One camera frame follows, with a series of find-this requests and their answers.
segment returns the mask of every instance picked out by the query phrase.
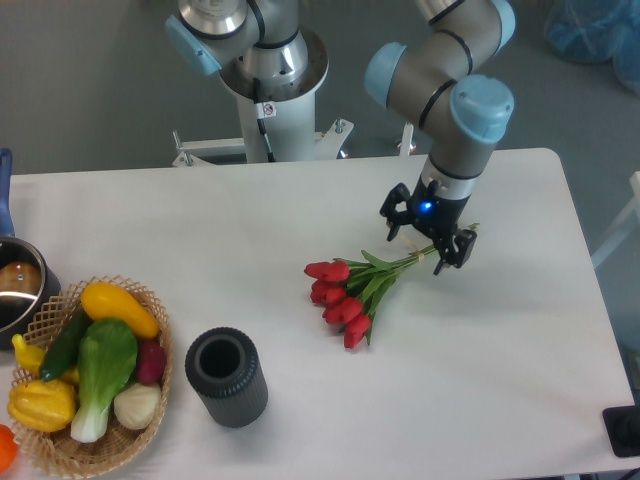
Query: tulip bouquet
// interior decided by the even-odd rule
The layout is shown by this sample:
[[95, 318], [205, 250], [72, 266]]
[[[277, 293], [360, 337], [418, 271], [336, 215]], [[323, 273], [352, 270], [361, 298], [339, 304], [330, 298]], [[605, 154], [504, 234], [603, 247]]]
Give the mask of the tulip bouquet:
[[[477, 224], [467, 228], [475, 230]], [[355, 348], [364, 338], [370, 345], [373, 320], [384, 295], [402, 273], [434, 252], [436, 247], [430, 245], [416, 248], [401, 260], [386, 262], [362, 250], [365, 262], [335, 258], [310, 263], [304, 273], [315, 279], [311, 301], [324, 307], [322, 318], [328, 324], [342, 326], [345, 348]]]

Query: cucumber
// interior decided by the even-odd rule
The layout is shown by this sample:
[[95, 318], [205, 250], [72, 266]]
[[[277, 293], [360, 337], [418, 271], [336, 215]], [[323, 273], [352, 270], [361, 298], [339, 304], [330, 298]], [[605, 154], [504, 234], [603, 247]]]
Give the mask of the cucumber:
[[49, 346], [38, 370], [38, 378], [43, 382], [49, 382], [61, 377], [68, 368], [78, 361], [80, 340], [93, 321], [85, 313], [82, 307], [71, 316], [58, 336]]

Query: garlic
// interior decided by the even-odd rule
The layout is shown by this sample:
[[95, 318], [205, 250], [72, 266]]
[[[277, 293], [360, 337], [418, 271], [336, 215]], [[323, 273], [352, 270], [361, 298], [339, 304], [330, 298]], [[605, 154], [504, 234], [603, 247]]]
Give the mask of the garlic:
[[160, 387], [157, 384], [134, 383], [123, 390], [113, 400], [113, 410], [123, 427], [142, 430], [153, 419], [160, 404]]

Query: red tulip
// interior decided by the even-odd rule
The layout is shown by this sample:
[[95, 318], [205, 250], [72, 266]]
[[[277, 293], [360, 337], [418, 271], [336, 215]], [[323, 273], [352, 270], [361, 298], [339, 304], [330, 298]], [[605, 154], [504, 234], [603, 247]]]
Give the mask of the red tulip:
[[310, 263], [305, 267], [304, 273], [326, 282], [344, 282], [349, 278], [349, 265], [340, 260]]
[[322, 318], [327, 323], [349, 323], [362, 312], [362, 304], [353, 297], [347, 297], [336, 305], [329, 305]]
[[355, 348], [371, 328], [371, 319], [364, 313], [347, 323], [344, 331], [344, 348]]
[[335, 283], [316, 280], [311, 285], [311, 301], [316, 305], [333, 305], [347, 296], [347, 291]]

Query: light blue joint cap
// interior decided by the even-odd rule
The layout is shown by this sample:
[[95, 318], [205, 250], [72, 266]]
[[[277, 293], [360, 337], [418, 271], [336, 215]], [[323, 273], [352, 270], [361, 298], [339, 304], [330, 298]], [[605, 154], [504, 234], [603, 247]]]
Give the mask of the light blue joint cap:
[[511, 40], [513, 33], [516, 31], [516, 14], [507, 0], [492, 0], [492, 2], [498, 10], [502, 22], [502, 37], [500, 38], [500, 46], [497, 50], [499, 51]]
[[514, 108], [511, 90], [499, 80], [470, 75], [451, 91], [451, 114], [473, 140], [498, 143], [507, 130]]
[[384, 108], [387, 108], [393, 74], [406, 48], [399, 43], [387, 43], [373, 56], [364, 74], [365, 90]]
[[200, 40], [176, 17], [171, 15], [165, 22], [164, 29], [171, 44], [195, 71], [202, 75], [211, 75], [222, 68]]

